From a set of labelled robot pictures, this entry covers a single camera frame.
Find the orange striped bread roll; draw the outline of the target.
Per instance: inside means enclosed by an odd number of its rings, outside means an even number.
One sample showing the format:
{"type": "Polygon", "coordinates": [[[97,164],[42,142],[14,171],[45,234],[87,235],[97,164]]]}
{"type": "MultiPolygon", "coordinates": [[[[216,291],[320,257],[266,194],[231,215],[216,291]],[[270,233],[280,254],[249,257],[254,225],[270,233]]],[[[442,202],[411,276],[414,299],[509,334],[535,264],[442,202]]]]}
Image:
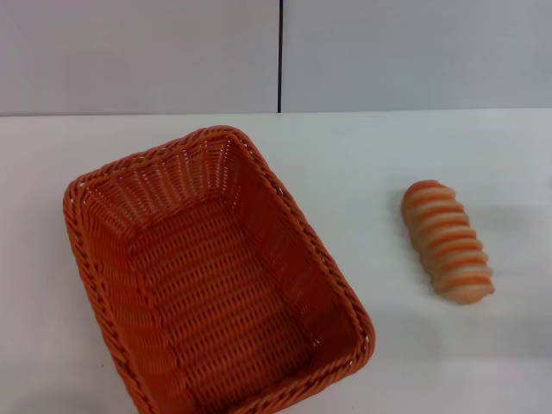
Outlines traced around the orange striped bread roll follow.
{"type": "Polygon", "coordinates": [[[436,180],[418,181],[405,191],[401,214],[437,295],[475,304],[495,292],[488,255],[454,190],[436,180]]]}

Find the orange woven plastic basket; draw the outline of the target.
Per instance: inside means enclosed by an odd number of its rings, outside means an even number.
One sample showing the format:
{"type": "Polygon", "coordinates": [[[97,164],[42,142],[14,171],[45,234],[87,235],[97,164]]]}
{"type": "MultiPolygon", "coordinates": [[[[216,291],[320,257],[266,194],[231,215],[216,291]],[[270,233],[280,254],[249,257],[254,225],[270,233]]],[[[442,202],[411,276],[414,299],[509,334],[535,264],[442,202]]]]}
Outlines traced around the orange woven plastic basket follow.
{"type": "Polygon", "coordinates": [[[373,324],[239,129],[84,174],[72,253],[139,414],[273,414],[362,369],[373,324]]]}

